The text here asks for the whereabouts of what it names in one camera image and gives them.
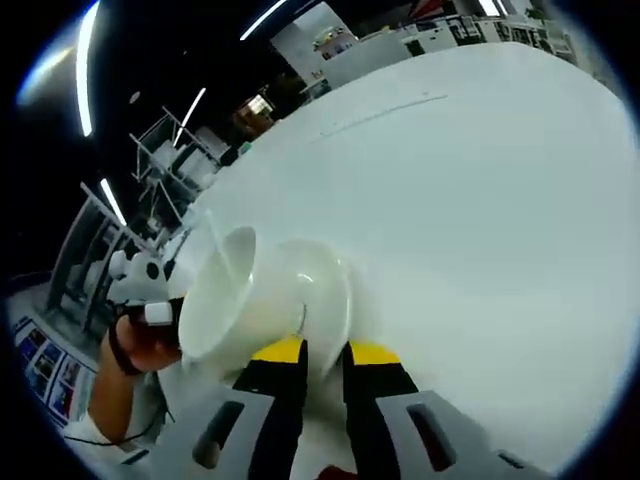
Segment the white sleeve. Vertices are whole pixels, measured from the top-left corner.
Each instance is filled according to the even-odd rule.
[[[124,461],[129,455],[128,451],[125,451],[128,450],[126,447],[121,448],[116,445],[107,446],[111,442],[100,433],[93,419],[86,412],[79,420],[69,422],[69,424],[62,429],[62,435],[67,445],[69,445],[82,460],[89,464],[93,464],[95,461],[118,464]]]

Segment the ceiling light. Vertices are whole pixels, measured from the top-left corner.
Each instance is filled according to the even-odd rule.
[[[120,207],[118,206],[118,203],[116,202],[116,197],[113,196],[113,192],[111,191],[111,186],[109,186],[109,182],[107,182],[106,178],[103,178],[102,180],[100,180],[100,187],[102,187],[102,191],[107,196],[107,200],[109,200],[109,204],[111,205],[111,209],[116,214],[116,217],[118,217],[118,220],[120,221],[120,223],[124,227],[126,227],[127,226],[127,222],[124,219],[124,215],[122,215],[122,211],[120,210]]]
[[[267,17],[269,17],[269,15],[271,15],[273,12],[279,9],[286,1],[287,0],[278,0],[275,4],[271,6],[271,8],[269,8],[269,10],[267,10],[262,15],[260,15],[260,17],[258,17],[258,19],[255,22],[253,22],[253,24],[249,28],[247,28],[246,32],[242,34],[242,36],[240,37],[240,41],[242,42],[246,40],[249,37],[249,35],[251,35],[253,31],[256,28],[258,28],[262,24],[262,22],[264,22],[267,19]]]
[[[184,117],[184,120],[182,121],[182,124],[180,124],[180,130],[178,130],[178,135],[176,135],[176,139],[173,142],[173,146],[174,147],[178,144],[178,140],[180,139],[180,135],[182,135],[182,131],[184,130],[184,127],[187,125],[187,122],[189,121],[189,118],[191,117],[191,114],[195,110],[196,105],[198,105],[198,102],[200,101],[200,99],[202,98],[202,95],[204,95],[204,92],[206,92],[206,91],[207,91],[206,88],[203,88],[202,90],[200,90],[200,93],[198,93],[198,96],[196,97],[196,99],[191,104],[191,108],[189,108],[189,111],[187,112],[187,115]]]
[[[482,9],[484,10],[484,14],[487,17],[499,17],[500,12],[498,12],[498,8],[496,7],[493,0],[480,0],[480,5],[482,5]]]
[[[80,111],[80,123],[85,137],[91,135],[91,115],[89,114],[89,92],[87,86],[87,62],[89,59],[89,45],[91,44],[91,32],[98,13],[100,2],[94,3],[85,13],[80,24],[78,35],[78,48],[76,50],[76,89],[78,91],[78,109]]]

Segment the white tabletop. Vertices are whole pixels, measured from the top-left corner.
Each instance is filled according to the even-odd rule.
[[[558,471],[634,363],[637,160],[605,87],[539,50],[474,45],[300,109],[197,204],[221,235],[252,225],[266,243],[333,246],[356,273],[352,336],[395,350],[496,448]],[[197,236],[182,289],[209,248]],[[180,382],[170,402],[202,377]]]

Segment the cable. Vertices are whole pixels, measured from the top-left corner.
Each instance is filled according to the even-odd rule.
[[[153,415],[153,418],[151,419],[151,421],[149,422],[149,425],[147,425],[144,430],[142,430],[142,432],[138,433],[137,435],[133,435],[131,437],[127,437],[124,440],[120,441],[120,442],[109,442],[109,443],[105,443],[105,442],[92,442],[90,440],[83,440],[81,438],[75,438],[75,437],[67,437],[66,435],[63,435],[63,438],[66,438],[67,440],[72,440],[74,442],[78,442],[78,443],[86,443],[88,445],[96,445],[98,447],[119,447],[120,445],[123,445],[127,442],[131,442],[132,440],[137,440],[140,437],[144,437],[147,433],[149,433],[149,430],[151,430],[151,428],[153,428],[153,426],[156,423],[156,420],[158,419],[158,416],[162,413],[162,407],[163,405],[160,405],[158,407],[158,409],[156,410],[156,413]]]

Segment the wristband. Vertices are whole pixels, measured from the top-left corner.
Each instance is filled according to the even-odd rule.
[[[118,336],[116,334],[117,324],[118,322],[116,321],[109,327],[109,347],[111,347],[111,351],[113,352],[113,358],[116,359],[118,367],[127,377],[138,376],[142,372],[133,366],[133,363],[131,363],[131,359],[122,349],[122,346],[118,341]]]

